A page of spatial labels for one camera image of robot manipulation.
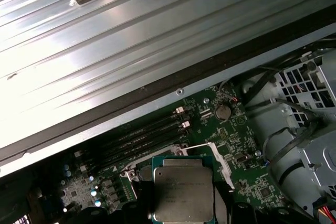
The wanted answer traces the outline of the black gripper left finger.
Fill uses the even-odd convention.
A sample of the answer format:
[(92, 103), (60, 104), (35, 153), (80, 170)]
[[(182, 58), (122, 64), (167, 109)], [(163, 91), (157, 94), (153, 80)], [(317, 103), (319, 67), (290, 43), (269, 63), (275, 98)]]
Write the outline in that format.
[(79, 223), (152, 223), (148, 214), (153, 209), (153, 183), (132, 182), (136, 201), (124, 204), (120, 209), (108, 214), (103, 208), (91, 207), (78, 215)]

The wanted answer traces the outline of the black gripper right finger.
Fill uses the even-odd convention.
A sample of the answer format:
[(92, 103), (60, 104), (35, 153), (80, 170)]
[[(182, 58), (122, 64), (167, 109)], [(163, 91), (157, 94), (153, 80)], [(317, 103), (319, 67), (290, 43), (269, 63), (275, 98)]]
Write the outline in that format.
[(302, 223), (302, 215), (285, 208), (256, 208), (234, 201), (226, 182), (214, 183), (214, 211), (217, 223)]

